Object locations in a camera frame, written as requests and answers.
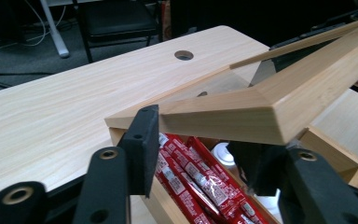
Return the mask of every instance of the black chair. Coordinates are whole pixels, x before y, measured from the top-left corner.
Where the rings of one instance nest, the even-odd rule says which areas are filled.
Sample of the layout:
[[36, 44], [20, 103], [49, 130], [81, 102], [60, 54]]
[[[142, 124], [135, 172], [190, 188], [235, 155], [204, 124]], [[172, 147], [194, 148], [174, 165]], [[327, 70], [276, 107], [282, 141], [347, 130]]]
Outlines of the black chair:
[[160, 36], [160, 16], [157, 0], [144, 1], [103, 0], [78, 3], [73, 0], [84, 47], [89, 63], [90, 49], [117, 44], [146, 41], [152, 35]]

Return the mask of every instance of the light wood tabletop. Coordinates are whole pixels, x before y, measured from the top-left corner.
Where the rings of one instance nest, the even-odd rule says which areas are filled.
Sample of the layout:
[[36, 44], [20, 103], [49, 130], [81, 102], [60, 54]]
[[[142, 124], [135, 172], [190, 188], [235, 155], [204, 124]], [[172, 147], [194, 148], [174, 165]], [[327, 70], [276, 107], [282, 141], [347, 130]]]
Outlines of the light wood tabletop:
[[[50, 191], [85, 174], [92, 153], [112, 146], [106, 117], [267, 50], [219, 26], [0, 91], [0, 190], [39, 181]], [[132, 201], [134, 223], [156, 222]]]

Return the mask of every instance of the grommet hole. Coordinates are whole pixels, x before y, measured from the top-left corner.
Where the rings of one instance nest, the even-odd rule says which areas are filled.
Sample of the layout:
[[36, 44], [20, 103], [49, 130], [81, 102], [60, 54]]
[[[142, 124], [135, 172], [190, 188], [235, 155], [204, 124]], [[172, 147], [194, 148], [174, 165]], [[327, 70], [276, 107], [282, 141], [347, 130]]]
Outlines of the grommet hole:
[[194, 54], [187, 50], [179, 50], [175, 52], [175, 57], [182, 61], [189, 61], [194, 58]]

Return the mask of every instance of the red packet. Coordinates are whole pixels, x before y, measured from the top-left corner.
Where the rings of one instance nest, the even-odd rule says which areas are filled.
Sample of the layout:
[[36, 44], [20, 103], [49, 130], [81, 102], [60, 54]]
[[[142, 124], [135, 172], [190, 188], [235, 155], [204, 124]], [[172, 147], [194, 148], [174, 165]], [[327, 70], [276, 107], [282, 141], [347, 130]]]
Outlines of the red packet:
[[243, 193], [237, 181], [231, 177], [223, 165], [212, 155], [208, 148], [206, 148], [197, 137], [188, 137], [186, 145], [190, 149], [192, 148], [196, 151], [205, 163], [217, 172], [219, 176], [233, 188], [233, 190], [240, 192], [241, 197], [244, 199], [241, 200], [241, 210], [248, 218], [250, 218], [254, 223], [267, 223], [260, 212], [255, 209], [255, 206], [249, 200], [249, 197]]
[[241, 214], [241, 196], [192, 153], [177, 135], [160, 134], [160, 145], [191, 176], [229, 223]]
[[190, 223], [212, 223], [179, 177], [174, 174], [161, 153], [158, 154], [156, 178], [168, 191]]
[[201, 208], [210, 216], [213, 221], [219, 224], [226, 223], [226, 220], [220, 214], [219, 210], [214, 206], [214, 204], [209, 200], [208, 196], [197, 186], [196, 183], [191, 179], [190, 176], [182, 169], [182, 167], [170, 156], [168, 151], [164, 148], [160, 149], [159, 154], [163, 157], [165, 162], [168, 163], [168, 166], [171, 168], [173, 173], [178, 176], [185, 188], [191, 193], [194, 199], [199, 203]]

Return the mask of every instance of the wooden board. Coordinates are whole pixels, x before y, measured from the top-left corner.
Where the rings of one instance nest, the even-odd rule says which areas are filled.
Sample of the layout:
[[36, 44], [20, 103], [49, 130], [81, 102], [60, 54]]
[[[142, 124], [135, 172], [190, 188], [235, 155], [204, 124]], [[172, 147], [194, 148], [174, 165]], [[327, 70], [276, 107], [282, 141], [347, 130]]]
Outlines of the wooden board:
[[[112, 146], [106, 117], [267, 50], [219, 26], [0, 91], [0, 190], [30, 180], [52, 190], [85, 174], [92, 153]], [[142, 201], [131, 210], [134, 223], [156, 222]]]
[[[231, 72], [222, 65], [204, 78]], [[159, 128], [165, 133], [284, 145], [357, 80], [358, 28], [252, 88], [159, 104]], [[124, 110], [106, 123], [127, 129], [136, 111], [137, 107]]]
[[310, 127], [358, 157], [358, 93], [347, 90]]

